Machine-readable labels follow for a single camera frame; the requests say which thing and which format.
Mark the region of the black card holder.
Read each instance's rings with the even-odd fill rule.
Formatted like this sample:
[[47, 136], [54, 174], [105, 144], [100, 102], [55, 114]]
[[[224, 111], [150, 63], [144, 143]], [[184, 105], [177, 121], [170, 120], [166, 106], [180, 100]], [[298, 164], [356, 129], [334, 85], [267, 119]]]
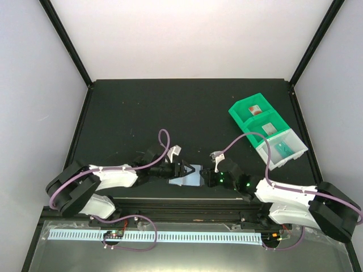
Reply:
[[205, 184], [204, 179], [200, 175], [200, 171], [203, 170], [203, 166], [192, 164], [192, 167], [195, 169], [193, 173], [190, 173], [184, 177], [169, 179], [168, 184], [193, 187], [203, 186]]

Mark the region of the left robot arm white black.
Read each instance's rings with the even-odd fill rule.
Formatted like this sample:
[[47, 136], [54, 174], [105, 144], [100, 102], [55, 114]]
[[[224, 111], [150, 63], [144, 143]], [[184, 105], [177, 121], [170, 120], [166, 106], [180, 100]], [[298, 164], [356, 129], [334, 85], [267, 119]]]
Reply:
[[111, 196], [100, 195], [99, 191], [141, 186], [152, 177], [174, 180], [194, 174], [194, 166], [178, 159], [180, 151], [179, 146], [165, 149], [156, 145], [128, 164], [111, 167], [76, 161], [46, 186], [49, 206], [64, 217], [95, 215], [116, 226], [122, 213]]

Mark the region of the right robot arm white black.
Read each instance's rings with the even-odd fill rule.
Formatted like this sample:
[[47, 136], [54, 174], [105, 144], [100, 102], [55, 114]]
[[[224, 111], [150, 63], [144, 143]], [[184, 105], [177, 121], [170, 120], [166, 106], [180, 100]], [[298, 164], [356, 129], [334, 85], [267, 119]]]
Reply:
[[257, 199], [269, 204], [258, 213], [264, 228], [275, 224], [296, 224], [315, 228], [330, 238], [347, 243], [362, 223], [361, 208], [336, 186], [321, 182], [317, 186], [284, 184], [267, 177], [252, 176], [227, 159], [212, 169], [200, 171], [208, 187], [223, 186], [237, 192], [242, 200]]

